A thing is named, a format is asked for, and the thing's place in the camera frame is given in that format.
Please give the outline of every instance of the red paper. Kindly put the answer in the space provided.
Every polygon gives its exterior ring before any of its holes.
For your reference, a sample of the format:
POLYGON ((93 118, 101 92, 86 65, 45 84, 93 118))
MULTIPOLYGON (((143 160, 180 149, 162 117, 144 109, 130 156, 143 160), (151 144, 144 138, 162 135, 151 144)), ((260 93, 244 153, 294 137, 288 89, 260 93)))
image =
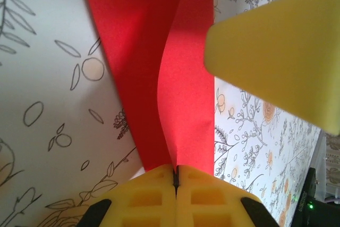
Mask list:
POLYGON ((213 0, 88 0, 146 170, 213 173, 214 77, 203 66, 213 0))

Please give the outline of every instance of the red foam sheet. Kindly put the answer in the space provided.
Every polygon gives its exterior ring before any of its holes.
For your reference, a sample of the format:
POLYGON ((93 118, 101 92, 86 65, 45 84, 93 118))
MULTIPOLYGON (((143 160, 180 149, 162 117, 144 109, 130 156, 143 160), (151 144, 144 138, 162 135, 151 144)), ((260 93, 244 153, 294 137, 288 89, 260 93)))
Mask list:
POLYGON ((88 0, 146 170, 214 162, 213 0, 88 0))

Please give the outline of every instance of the yellow foam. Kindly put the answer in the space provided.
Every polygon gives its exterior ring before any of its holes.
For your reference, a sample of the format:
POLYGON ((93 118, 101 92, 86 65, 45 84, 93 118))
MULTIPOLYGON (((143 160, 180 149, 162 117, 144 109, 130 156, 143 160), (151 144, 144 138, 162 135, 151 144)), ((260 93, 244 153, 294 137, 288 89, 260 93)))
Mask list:
POLYGON ((193 167, 180 166, 175 197, 173 169, 163 165, 97 198, 111 205, 99 227, 254 227, 241 198, 260 200, 193 167))
POLYGON ((215 76, 340 133, 340 0, 277 0, 213 25, 215 76))

